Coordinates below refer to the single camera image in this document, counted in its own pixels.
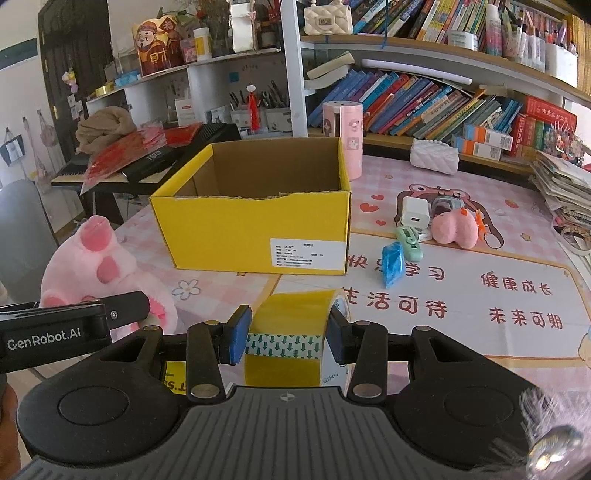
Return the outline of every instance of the pink pig plush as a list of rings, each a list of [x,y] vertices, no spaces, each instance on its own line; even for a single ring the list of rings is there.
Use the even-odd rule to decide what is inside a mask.
[[[71,305],[141,290],[150,300],[150,313],[158,317],[166,335],[177,327],[177,309],[164,284],[141,271],[117,242],[105,217],[92,216],[53,254],[41,282],[41,307]],[[137,330],[136,324],[121,327],[121,338]]]

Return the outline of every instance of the yellow tape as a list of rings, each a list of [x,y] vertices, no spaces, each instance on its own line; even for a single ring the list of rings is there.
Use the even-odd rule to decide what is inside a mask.
[[[249,330],[246,385],[293,388],[330,382],[343,386],[346,367],[336,365],[330,351],[323,357],[326,322],[334,304],[349,319],[342,290],[277,293],[266,299]]]

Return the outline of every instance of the hanging bag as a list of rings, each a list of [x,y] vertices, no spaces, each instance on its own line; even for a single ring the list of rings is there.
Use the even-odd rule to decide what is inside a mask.
[[[39,123],[41,124],[41,142],[46,147],[57,145],[56,129],[47,124],[40,110],[37,110],[37,113],[39,114]]]
[[[4,143],[0,147],[0,155],[8,166],[19,158],[23,158],[25,156],[25,147],[22,143],[22,135],[15,137],[10,129],[6,127]]]

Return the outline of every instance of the yellow cardboard box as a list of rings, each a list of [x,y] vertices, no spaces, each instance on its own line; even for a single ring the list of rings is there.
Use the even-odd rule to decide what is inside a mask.
[[[209,145],[151,197],[177,268],[338,275],[351,191],[338,138]]]

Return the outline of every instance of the white charger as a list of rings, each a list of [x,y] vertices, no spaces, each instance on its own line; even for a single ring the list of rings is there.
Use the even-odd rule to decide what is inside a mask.
[[[429,202],[417,197],[405,197],[402,199],[402,216],[400,223],[417,230],[425,230],[429,227],[431,216],[429,215]]]

